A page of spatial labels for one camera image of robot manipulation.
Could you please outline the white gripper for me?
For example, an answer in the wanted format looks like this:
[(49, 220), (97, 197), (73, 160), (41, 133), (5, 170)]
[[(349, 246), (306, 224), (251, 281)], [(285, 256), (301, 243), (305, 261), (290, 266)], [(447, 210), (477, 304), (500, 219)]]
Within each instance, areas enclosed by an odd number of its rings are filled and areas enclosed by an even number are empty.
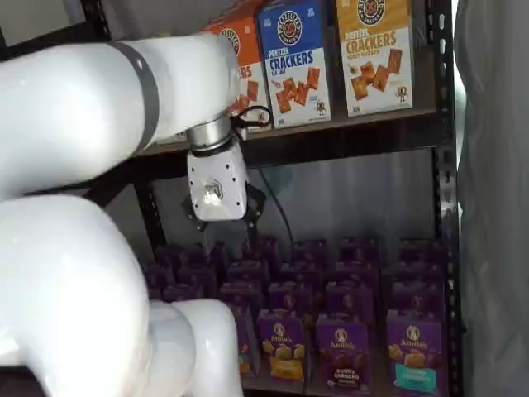
[(207, 222), (240, 220), (255, 228), (266, 202), (265, 193), (247, 184), (248, 175), (241, 147), (229, 142), (218, 152), (187, 157), (190, 196), (181, 202), (188, 220), (203, 233)]

